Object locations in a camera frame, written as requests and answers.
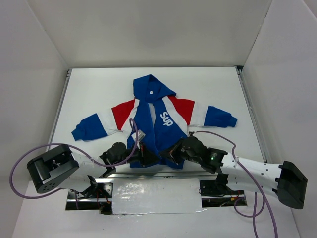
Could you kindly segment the blue white red hooded jacket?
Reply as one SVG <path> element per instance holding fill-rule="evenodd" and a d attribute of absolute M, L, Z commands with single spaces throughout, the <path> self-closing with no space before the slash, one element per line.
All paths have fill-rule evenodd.
<path fill-rule="evenodd" d="M 229 112 L 177 98 L 176 92 L 151 74 L 134 79 L 133 94 L 130 101 L 82 119 L 71 133 L 74 140 L 91 141 L 121 131 L 132 147 L 135 137 L 129 119 L 133 119 L 145 135 L 146 148 L 158 156 L 186 138 L 189 126 L 226 128 L 237 123 Z"/>

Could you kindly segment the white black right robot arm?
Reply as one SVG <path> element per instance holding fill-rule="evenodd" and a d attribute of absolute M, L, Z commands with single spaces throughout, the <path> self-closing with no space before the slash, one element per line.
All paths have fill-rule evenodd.
<path fill-rule="evenodd" d="M 176 164 L 187 160 L 216 174 L 215 187 L 221 194 L 241 190 L 263 192 L 290 208 L 304 207 L 308 179 L 292 162 L 269 164 L 234 157 L 224 150 L 205 146 L 194 136 L 180 139 L 160 154 Z"/>

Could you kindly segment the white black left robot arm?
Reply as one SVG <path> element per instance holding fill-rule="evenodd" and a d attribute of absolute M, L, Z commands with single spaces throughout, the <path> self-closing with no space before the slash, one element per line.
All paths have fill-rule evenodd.
<path fill-rule="evenodd" d="M 90 198 L 97 193 L 95 178 L 106 178 L 115 173 L 117 165 L 136 162 L 141 167 L 147 167 L 159 161 L 160 157 L 142 142 L 130 149 L 124 143 L 116 142 L 95 159 L 61 144 L 30 160 L 27 169 L 38 194 L 64 188 Z"/>

